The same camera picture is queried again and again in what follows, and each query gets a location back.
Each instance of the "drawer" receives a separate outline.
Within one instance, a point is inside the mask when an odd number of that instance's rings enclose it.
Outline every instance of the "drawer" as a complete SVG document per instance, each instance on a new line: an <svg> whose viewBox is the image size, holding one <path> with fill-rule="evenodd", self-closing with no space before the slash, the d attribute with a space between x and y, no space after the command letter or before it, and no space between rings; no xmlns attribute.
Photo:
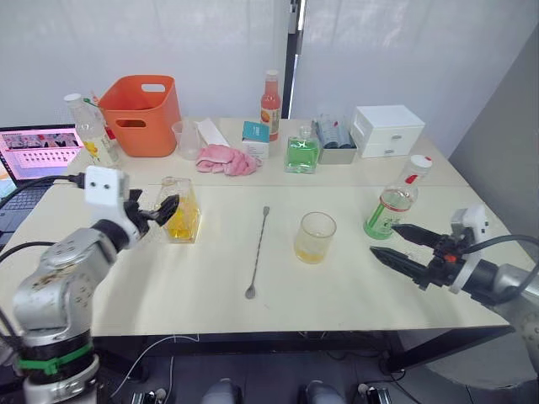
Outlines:
<svg viewBox="0 0 539 404"><path fill-rule="evenodd" d="M413 146L415 141L418 140L423 126L410 126L410 127L398 127L398 128L375 128L371 136L369 136L369 142L375 144L392 144L408 143Z"/></svg>
<svg viewBox="0 0 539 404"><path fill-rule="evenodd" d="M412 145L400 142L396 144L379 144L369 143L366 145L358 145L360 156L362 157L391 157L391 156L406 156L412 150Z"/></svg>

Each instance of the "white curtain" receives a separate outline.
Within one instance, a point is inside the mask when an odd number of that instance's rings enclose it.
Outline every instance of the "white curtain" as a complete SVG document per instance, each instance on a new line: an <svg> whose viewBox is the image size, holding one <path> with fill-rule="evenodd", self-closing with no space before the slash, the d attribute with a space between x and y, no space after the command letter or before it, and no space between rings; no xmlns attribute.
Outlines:
<svg viewBox="0 0 539 404"><path fill-rule="evenodd" d="M405 104L448 156L538 15L537 0L307 0L291 117Z"/></svg>
<svg viewBox="0 0 539 404"><path fill-rule="evenodd" d="M167 74L192 116L258 116L264 72L284 77L281 0L2 0L0 126L68 123L63 96Z"/></svg>

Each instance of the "laptop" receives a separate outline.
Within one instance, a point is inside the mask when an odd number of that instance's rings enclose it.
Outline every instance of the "laptop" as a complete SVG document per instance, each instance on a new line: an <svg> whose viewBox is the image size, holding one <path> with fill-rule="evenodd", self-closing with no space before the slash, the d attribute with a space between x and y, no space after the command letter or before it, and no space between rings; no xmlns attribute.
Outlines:
<svg viewBox="0 0 539 404"><path fill-rule="evenodd" d="M0 161L16 187L46 175L61 175L84 147L75 125L0 128ZM53 180L27 188L0 210L0 245L34 209Z"/></svg>

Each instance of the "pink cloth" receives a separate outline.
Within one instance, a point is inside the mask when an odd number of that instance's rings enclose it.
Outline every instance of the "pink cloth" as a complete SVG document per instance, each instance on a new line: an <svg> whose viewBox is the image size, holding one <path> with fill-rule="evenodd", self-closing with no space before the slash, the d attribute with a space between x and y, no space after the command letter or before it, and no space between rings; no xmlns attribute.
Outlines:
<svg viewBox="0 0 539 404"><path fill-rule="evenodd" d="M223 145L209 145L200 149L196 168L202 173L225 173L226 175L249 175L262 165L237 149Z"/></svg>

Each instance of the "clear plastic cup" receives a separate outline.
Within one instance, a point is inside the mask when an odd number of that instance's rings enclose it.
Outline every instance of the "clear plastic cup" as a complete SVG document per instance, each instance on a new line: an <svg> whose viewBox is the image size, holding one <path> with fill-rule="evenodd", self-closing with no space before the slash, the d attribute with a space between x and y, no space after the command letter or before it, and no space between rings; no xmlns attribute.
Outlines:
<svg viewBox="0 0 539 404"><path fill-rule="evenodd" d="M178 154L185 160L196 160L199 156L200 137L195 122L181 120L172 125L172 131L178 142Z"/></svg>
<svg viewBox="0 0 539 404"><path fill-rule="evenodd" d="M294 242L297 257L304 263L322 262L336 231L337 224L330 215L307 213L302 218Z"/></svg>

